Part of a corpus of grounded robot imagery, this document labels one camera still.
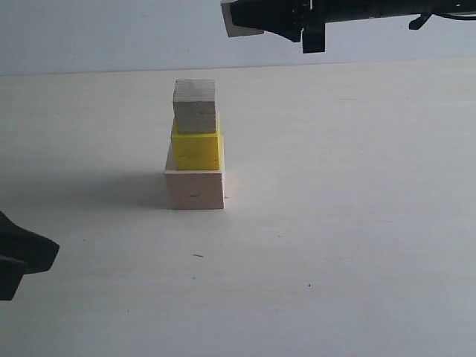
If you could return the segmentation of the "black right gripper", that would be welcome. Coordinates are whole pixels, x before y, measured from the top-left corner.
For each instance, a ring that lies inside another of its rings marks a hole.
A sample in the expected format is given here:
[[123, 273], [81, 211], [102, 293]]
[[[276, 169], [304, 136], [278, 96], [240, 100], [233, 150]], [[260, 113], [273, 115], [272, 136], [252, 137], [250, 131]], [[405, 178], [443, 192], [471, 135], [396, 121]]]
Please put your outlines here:
[[[472, 0], [304, 1], [302, 7], [301, 43], [305, 54], [325, 52], [328, 23], [415, 15], [408, 28], [419, 30], [432, 16], [456, 21], [475, 20], [475, 2]], [[233, 1], [231, 17], [235, 25], [263, 30], [296, 42], [297, 8], [297, 1]]]

